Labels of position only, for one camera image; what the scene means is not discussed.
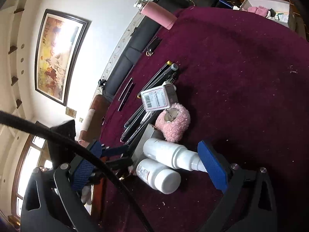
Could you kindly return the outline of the right white gloved hand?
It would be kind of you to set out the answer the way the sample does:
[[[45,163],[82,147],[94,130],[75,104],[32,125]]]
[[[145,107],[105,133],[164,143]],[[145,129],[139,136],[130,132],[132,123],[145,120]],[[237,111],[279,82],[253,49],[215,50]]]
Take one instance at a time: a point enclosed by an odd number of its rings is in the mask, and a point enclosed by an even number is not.
[[[91,185],[86,185],[82,189],[82,196],[81,196],[81,201],[85,205],[91,205],[92,204],[92,186]]]

